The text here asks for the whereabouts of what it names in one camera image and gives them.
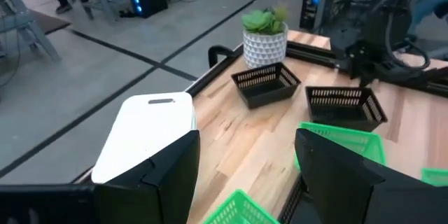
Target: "white ceramic pot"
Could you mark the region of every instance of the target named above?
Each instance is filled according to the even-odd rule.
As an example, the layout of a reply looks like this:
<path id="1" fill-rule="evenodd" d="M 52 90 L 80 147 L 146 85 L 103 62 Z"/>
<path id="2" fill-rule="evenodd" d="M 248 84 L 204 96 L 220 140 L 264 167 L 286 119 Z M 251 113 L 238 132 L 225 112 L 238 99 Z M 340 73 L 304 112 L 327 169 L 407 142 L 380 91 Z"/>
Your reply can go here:
<path id="1" fill-rule="evenodd" d="M 283 24 L 283 33 L 259 35 L 244 30 L 244 59 L 250 69 L 282 62 L 286 56 L 288 25 Z"/>

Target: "gray floor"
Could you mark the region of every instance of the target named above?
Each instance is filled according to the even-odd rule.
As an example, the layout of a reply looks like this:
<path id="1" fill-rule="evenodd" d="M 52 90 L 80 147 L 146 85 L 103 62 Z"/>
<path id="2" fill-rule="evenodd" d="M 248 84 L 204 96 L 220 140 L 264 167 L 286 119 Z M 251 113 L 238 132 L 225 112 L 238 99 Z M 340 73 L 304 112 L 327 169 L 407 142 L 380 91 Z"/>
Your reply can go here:
<path id="1" fill-rule="evenodd" d="M 57 6 L 54 0 L 24 1 L 31 9 L 48 15 L 54 15 Z M 73 30 L 142 55 L 150 59 L 150 63 L 151 60 L 162 62 L 199 77 L 208 70 L 207 50 L 210 46 L 221 44 L 234 48 L 241 43 L 242 13 L 286 3 L 290 9 L 288 25 L 290 29 L 298 29 L 302 0 L 257 0 L 167 60 L 179 48 L 250 1 L 179 2 L 149 19 L 123 19 L 114 25 L 97 11 L 94 12 L 95 20 L 88 20 L 76 4 L 72 12 L 61 17 L 72 25 L 48 36 L 62 61 L 55 64 L 45 56 L 22 51 L 17 76 L 0 89 L 0 136 L 3 141 L 0 183 L 71 182 L 95 163 L 126 98 L 182 91 L 192 83 L 153 64 L 76 36 Z M 419 28 L 421 34 L 434 35 L 430 31 L 437 20 L 431 21 L 431 18 L 434 19 L 430 17 Z M 446 24 L 439 24 L 439 27 L 442 29 L 437 38 L 448 40 Z M 1 70 L 11 69 L 16 57 L 13 55 L 0 61 L 0 66 L 6 65 L 0 67 L 0 83 L 11 73 L 11 70 Z M 119 90 L 124 92 L 115 97 Z M 67 126 L 74 127 L 60 134 Z M 36 146 L 42 150 L 35 153 Z M 6 175 L 2 173 L 11 167 L 13 171 Z"/>

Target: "basket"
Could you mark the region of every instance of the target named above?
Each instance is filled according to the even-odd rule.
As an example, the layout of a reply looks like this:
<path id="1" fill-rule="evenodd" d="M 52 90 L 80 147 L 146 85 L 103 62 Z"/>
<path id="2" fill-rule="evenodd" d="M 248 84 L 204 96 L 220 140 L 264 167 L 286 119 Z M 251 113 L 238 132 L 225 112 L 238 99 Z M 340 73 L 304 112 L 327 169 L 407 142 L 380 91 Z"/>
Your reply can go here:
<path id="1" fill-rule="evenodd" d="M 313 123 L 371 132 L 387 122 L 370 88 L 306 87 L 306 94 Z"/>
<path id="2" fill-rule="evenodd" d="M 292 97 L 300 84 L 300 80 L 283 63 L 236 73 L 232 79 L 250 109 Z"/>
<path id="3" fill-rule="evenodd" d="M 341 146 L 362 155 L 364 158 L 368 158 L 381 165 L 386 165 L 386 152 L 384 151 L 383 140 L 378 134 L 320 125 L 312 122 L 302 122 L 300 123 L 299 128 L 307 129 L 319 134 L 326 139 L 334 141 L 336 144 L 340 144 Z M 297 157 L 295 157 L 295 166 L 300 171 Z"/>
<path id="4" fill-rule="evenodd" d="M 280 224 L 242 190 L 236 190 L 204 224 Z"/>
<path id="5" fill-rule="evenodd" d="M 448 186 L 448 170 L 423 168 L 421 170 L 421 180 L 433 186 Z"/>

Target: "wooden tabletop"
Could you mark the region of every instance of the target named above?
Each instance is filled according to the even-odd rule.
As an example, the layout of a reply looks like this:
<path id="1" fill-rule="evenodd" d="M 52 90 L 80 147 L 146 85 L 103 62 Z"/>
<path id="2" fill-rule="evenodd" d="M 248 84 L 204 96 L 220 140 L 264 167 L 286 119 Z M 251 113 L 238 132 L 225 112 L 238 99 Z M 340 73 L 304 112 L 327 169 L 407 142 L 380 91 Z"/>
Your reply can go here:
<path id="1" fill-rule="evenodd" d="M 288 39 L 330 47 L 328 38 L 298 31 L 290 31 Z M 292 99 L 248 110 L 230 78 L 246 70 L 243 57 L 194 99 L 201 160 L 189 223 L 201 223 L 238 188 L 277 217 L 298 176 L 293 144 L 299 122 L 309 119 L 305 86 L 358 85 L 324 66 L 289 58 L 284 64 L 302 81 Z M 432 67 L 446 65 L 432 62 Z M 422 167 L 448 169 L 448 127 L 443 125 L 448 99 L 387 83 L 372 88 L 388 117 L 375 130 L 384 138 L 388 166 L 418 179 Z"/>

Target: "white cutting board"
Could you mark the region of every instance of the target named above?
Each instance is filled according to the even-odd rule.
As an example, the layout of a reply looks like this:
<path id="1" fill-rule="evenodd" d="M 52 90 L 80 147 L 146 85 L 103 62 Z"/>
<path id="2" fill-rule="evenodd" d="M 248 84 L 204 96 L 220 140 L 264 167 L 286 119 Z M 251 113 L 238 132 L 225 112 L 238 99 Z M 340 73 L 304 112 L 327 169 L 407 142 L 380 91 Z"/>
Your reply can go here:
<path id="1" fill-rule="evenodd" d="M 92 171 L 105 183 L 196 130 L 193 99 L 187 92 L 145 94 L 123 102 Z"/>

